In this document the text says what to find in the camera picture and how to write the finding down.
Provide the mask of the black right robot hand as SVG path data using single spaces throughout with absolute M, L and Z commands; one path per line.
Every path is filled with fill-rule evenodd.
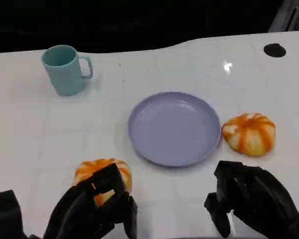
M 228 214 L 269 239 L 299 239 L 299 211 L 283 184 L 261 167 L 219 161 L 216 192 L 204 207 L 223 238 L 231 233 Z

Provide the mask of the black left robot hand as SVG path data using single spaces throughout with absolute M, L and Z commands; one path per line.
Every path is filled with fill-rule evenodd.
M 122 223 L 137 238 L 138 207 L 127 192 L 116 164 L 72 186 L 55 206 L 45 239 L 101 239 Z

